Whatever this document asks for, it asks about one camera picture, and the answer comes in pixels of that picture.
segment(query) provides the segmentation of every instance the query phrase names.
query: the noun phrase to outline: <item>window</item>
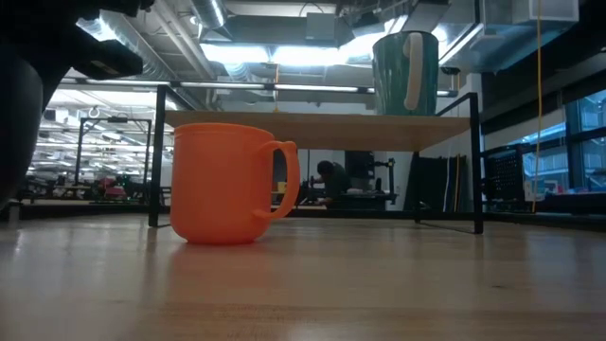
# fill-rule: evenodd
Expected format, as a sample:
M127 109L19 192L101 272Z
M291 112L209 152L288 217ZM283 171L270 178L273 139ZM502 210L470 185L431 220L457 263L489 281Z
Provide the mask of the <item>window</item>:
M583 185L587 191L606 191L606 138L582 143Z
M523 156L525 181L534 181L536 170L536 153L526 153ZM557 193L566 192L570 186L568 181L568 154L566 147L550 148L539 153L539 181L545 182Z
M564 138L566 136L566 123L562 122L559 124L556 124L553 127L549 127L549 128L545 128L543 130L541 130L541 142L545 142L548 140L552 140L555 138ZM537 143L537 137L539 137L538 134L530 134L527 136L524 136L522 138L519 138L517 140L511 141L509 142L510 145L516 144L516 143Z
M605 126L606 90L579 99L580 130L591 131Z

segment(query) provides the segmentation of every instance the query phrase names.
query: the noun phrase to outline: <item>yellow cable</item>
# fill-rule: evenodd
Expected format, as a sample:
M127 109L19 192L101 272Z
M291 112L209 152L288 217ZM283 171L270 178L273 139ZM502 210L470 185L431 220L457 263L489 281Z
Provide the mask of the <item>yellow cable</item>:
M539 194L539 156L541 146L541 130L543 129L543 73L542 73L542 49L541 49L541 3L537 1L537 87L539 89L539 132L537 133L537 151L535 152L534 165L534 195L532 197L532 213L537 212L537 195Z

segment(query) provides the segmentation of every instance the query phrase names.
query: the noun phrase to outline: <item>ceiling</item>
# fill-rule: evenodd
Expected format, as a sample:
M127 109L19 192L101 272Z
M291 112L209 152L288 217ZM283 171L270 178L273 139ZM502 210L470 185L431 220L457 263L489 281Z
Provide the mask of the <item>ceiling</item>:
M482 51L473 50L471 45L491 34L478 28L512 25L510 22L503 24L503 15L492 15L495 11L503 11L498 6L494 9L494 4L502 4L503 0L324 0L318 3L224 0L225 12L228 13L225 24L215 29L201 29L201 19L195 15L193 5L220 6L218 1L156 0L151 11L140 12L136 18L103 12L100 21L79 22L79 25L99 40L118 39L138 53L144 60L144 73L139 79L337 86L373 86L369 52L374 42L389 32L401 29L431 31L439 41L440 64L458 67L464 76L482 66L470 63L481 62L482 59L476 58L478 53L482 56L504 54L497 45L487 47L482 44ZM488 4L484 19L480 18L482 3ZM374 20L378 22L373 24L372 20L363 20L363 13L374 13ZM511 17L513 11L510 9L508 13ZM496 17L494 23L490 21L493 17ZM308 18L319 21L314 21L310 28L311 19ZM317 37L327 30L315 28L327 23L329 27L334 23L334 28L329 30L328 40L320 41ZM499 27L502 29L500 32L505 32L503 26ZM374 33L359 35L360 29L370 28L375 29ZM314 29L317 32L310 38ZM508 42L505 33L501 41ZM286 47L291 49L290 55L285 52ZM335 56L339 62L332 62ZM82 75L72 70L67 77ZM439 90L456 90L462 85L455 76L439 75ZM226 107L229 110L256 111L256 106L267 108L267 104L271 106L276 101L274 92L264 91L187 89L181 95L196 106L211 110ZM357 94L293 91L279 94L278 102L288 102L289 108L296 108L297 103L301 108L308 103L318 108L329 103L341 105L344 112L360 110L361 104L365 111L374 109L372 96ZM176 108L174 103L168 103L168 107ZM93 123L86 123L81 169L89 173L86 176L91 176L90 173L97 177L121 172L139 178L143 176L148 125L145 121L134 122L133 119L148 119L153 123L155 94L149 89L64 84L48 108L55 110L55 116L43 119L31 173L67 172L68 176L73 173L80 118L127 117L127 123L101 121L94 127ZM164 161L170 162L171 127L167 126L166 132Z

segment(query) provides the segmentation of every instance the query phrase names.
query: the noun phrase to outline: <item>mug handle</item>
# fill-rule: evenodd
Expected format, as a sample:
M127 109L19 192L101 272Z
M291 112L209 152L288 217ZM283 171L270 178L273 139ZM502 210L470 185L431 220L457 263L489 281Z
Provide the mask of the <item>mug handle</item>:
M410 58L408 65L408 92L404 108L415 110L419 106L420 87L423 80L423 36L412 32L406 38L403 47L404 56Z
M284 153L284 156L286 156L286 193L284 194L284 198L282 198L282 203L280 203L280 206L274 212L265 212L258 208L253 210L254 215L267 220L286 217L293 209L296 196L299 193L299 178L301 175L299 173L299 157L296 154L296 145L291 141L269 141L261 146L258 151L267 152L268 150L273 151L276 149L280 149Z

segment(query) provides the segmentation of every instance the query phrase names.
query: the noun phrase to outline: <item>workbench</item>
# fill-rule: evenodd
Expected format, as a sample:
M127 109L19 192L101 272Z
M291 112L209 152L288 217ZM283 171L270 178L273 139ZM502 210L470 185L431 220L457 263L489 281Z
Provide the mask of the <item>workbench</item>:
M166 100L169 97L185 111L167 111ZM468 103L470 117L442 117L462 103ZM240 124L272 133L276 140L293 141L301 149L325 149L346 151L385 151L412 152L413 162L419 159L419 153L451 137L471 130L472 136L472 197L473 212L470 213L435 213L421 212L419 199L414 200L412 212L395 211L356 211L333 212L332 210L294 209L290 216L318 217L361 217L361 218L400 218L421 220L471 220L472 230L483 232L482 194L480 185L480 129L478 97L468 93L455 100L434 116L403 117L375 115L330 115L299 113L242 113L242 112L202 112L182 99L167 85L157 89L156 120L153 141L151 169L151 199L149 225L158 227L160 213L160 171L164 142L164 125L177 128L190 123L232 123ZM413 179L422 170L411 169ZM413 195L419 198L420 183L412 181Z

